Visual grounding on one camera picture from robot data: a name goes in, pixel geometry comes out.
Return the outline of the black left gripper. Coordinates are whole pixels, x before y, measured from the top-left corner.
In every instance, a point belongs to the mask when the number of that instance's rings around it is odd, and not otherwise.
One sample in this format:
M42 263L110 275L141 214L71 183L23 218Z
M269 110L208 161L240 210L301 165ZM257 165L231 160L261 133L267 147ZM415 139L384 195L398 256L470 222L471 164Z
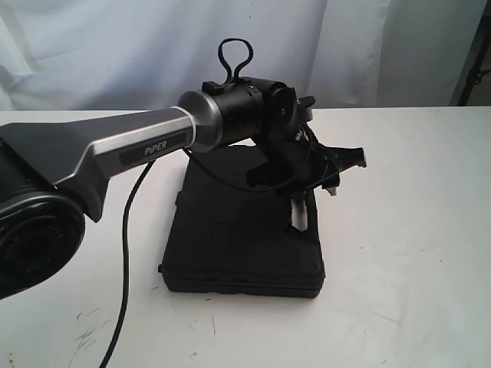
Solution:
M320 186L330 196L336 196L341 184L340 173L327 147L264 149L262 154L266 162L247 172L247 185L266 186L278 194L295 196L290 199L292 227L306 231L308 212L305 197L300 194Z

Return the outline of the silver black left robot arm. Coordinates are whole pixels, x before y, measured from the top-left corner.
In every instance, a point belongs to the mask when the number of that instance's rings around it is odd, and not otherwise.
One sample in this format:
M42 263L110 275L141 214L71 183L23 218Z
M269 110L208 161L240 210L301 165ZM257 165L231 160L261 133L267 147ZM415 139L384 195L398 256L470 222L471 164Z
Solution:
M100 221L112 177L177 150L196 156L251 139L259 183L296 194L341 171L311 128L311 96L280 81L203 83L176 106L65 123L1 128L1 296L46 281L74 256L87 219Z

